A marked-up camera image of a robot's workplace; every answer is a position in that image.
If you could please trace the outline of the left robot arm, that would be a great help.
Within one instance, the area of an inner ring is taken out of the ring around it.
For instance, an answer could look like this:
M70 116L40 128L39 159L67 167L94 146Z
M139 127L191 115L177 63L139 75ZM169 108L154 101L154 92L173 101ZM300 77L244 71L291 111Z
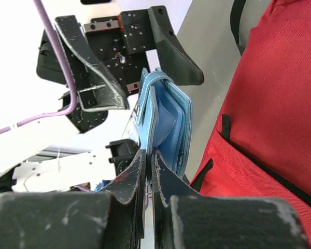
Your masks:
M204 74L186 54L165 6L122 11L116 1L45 1L36 7L45 30L37 75L65 85L62 107L0 129L0 192L99 190L122 173L139 149L157 148L168 167L185 174L192 101L181 86ZM49 148L131 110L111 127L121 140L83 153Z

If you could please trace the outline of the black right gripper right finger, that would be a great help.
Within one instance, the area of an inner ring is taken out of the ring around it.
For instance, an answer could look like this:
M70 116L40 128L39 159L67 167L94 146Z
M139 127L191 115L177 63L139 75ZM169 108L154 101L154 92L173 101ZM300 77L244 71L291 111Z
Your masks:
M310 248L296 211L279 198L204 197L151 156L155 248Z

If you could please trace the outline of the blue snap wallet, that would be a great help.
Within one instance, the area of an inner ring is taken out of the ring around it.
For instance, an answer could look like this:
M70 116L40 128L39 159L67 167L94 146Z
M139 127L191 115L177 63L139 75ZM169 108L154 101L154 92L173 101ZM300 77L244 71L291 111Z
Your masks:
M136 110L141 149L160 150L167 166L185 174L192 132L192 101L160 68L142 70Z

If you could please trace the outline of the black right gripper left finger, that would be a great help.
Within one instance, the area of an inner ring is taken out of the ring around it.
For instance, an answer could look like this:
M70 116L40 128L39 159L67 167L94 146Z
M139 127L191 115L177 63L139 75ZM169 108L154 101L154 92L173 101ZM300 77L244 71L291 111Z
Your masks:
M139 248L146 162L139 150L96 193L0 193L0 248Z

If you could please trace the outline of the red student backpack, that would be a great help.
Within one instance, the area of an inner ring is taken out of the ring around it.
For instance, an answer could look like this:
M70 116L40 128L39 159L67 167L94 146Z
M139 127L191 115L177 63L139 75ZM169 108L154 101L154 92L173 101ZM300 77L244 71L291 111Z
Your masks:
M191 186L284 198L311 245L311 1L271 1L251 29Z

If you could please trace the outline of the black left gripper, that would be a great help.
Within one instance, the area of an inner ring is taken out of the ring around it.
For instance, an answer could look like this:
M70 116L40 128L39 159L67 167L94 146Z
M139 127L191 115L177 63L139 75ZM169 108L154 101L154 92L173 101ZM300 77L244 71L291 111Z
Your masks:
M155 47L162 71L175 84L204 82L203 71L177 39L165 6L86 24L61 16L54 24L77 90L77 105L67 117L80 133L102 124L110 110L130 108L128 97L138 92L140 74L148 67L146 51Z

